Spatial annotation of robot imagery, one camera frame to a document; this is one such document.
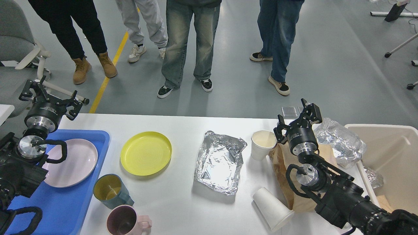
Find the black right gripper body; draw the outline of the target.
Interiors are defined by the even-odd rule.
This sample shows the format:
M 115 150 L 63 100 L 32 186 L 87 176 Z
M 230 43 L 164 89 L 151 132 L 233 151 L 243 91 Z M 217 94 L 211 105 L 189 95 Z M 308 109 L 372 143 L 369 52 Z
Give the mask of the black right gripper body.
M 312 126 L 287 126 L 284 128 L 291 154 L 298 156 L 303 152 L 316 152 L 318 142 Z

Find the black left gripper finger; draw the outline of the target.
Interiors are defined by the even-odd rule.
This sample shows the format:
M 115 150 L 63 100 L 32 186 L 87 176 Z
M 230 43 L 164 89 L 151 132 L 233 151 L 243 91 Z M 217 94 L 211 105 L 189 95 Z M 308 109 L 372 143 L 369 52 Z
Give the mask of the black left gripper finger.
M 47 101 L 47 92 L 43 86 L 43 81 L 45 80 L 46 76 L 43 76 L 40 82 L 32 81 L 30 79 L 27 80 L 26 84 L 23 87 L 23 90 L 19 96 L 19 100 L 28 101 L 32 97 L 34 97 L 33 102 L 46 102 Z
M 76 99 L 77 91 L 75 90 L 71 97 L 63 100 L 64 114 L 73 121 L 79 114 L 83 104 Z

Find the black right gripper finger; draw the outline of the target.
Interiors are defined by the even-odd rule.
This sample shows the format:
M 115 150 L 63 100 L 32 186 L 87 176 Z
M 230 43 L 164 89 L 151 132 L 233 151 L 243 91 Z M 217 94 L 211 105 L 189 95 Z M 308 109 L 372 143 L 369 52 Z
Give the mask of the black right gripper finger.
M 284 145 L 288 141 L 288 138 L 286 137 L 286 132 L 283 134 L 283 130 L 289 130 L 289 125 L 286 125 L 284 122 L 284 117 L 279 114 L 278 123 L 277 126 L 273 129 L 273 133 L 276 136 L 277 142 Z
M 309 103 L 304 98 L 301 99 L 303 110 L 299 117 L 294 121 L 294 128 L 312 128 L 314 124 L 323 122 L 319 107 L 315 103 Z

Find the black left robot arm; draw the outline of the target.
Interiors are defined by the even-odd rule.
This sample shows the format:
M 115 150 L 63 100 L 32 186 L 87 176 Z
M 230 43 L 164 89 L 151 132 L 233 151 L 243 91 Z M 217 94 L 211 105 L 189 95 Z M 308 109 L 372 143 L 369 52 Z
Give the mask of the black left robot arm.
M 55 132 L 63 116 L 74 120 L 80 112 L 85 98 L 77 98 L 77 91 L 62 100 L 44 88 L 46 82 L 27 80 L 19 96 L 22 101 L 32 101 L 26 118 L 27 129 L 21 138 L 13 132 L 1 139 L 0 187 L 1 187 L 1 234 L 4 235 L 14 218 L 23 213 L 33 213 L 26 229 L 19 235 L 32 234 L 39 225 L 43 212 L 40 207 L 30 206 L 9 209 L 16 196 L 30 198 L 45 180 L 48 171 L 45 163 L 60 164 L 67 159 L 67 144 L 63 140 L 48 139 Z

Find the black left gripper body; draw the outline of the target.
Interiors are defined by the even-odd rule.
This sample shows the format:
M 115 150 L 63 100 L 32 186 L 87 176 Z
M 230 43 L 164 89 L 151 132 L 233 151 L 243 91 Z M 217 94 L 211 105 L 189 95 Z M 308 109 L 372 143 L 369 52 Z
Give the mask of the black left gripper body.
M 70 106 L 74 106 L 74 99 L 35 98 L 25 118 L 25 125 L 28 129 L 56 131 L 63 116 L 74 120 L 74 110 L 71 113 L 67 111 Z

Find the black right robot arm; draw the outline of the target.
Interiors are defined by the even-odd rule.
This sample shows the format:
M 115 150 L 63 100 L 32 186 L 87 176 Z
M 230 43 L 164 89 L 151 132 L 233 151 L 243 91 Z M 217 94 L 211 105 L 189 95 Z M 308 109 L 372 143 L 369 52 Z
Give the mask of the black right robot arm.
M 364 235 L 416 235 L 418 217 L 406 210 L 392 213 L 376 206 L 364 189 L 354 183 L 354 177 L 319 156 L 318 143 L 312 125 L 321 123 L 319 107 L 301 99 L 303 110 L 299 117 L 286 125 L 278 115 L 274 134 L 278 143 L 289 144 L 291 154 L 300 165 L 290 164 L 286 179 L 292 191 L 316 202 L 315 211 L 330 224 L 343 228 L 351 225 L 352 234 L 359 229 Z

